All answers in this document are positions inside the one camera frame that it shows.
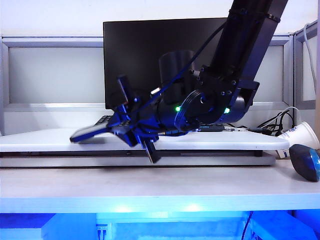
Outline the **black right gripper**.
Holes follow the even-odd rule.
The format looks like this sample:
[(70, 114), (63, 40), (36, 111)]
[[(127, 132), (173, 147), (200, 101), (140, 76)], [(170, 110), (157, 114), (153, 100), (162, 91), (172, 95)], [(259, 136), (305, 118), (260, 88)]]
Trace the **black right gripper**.
[(144, 107), (145, 96), (134, 91), (126, 75), (119, 75), (117, 83), (123, 100), (109, 118), (106, 129), (116, 130), (113, 134), (130, 147), (141, 144), (150, 162), (155, 164), (160, 160), (154, 146), (160, 129), (155, 114), (157, 108), (154, 105)]

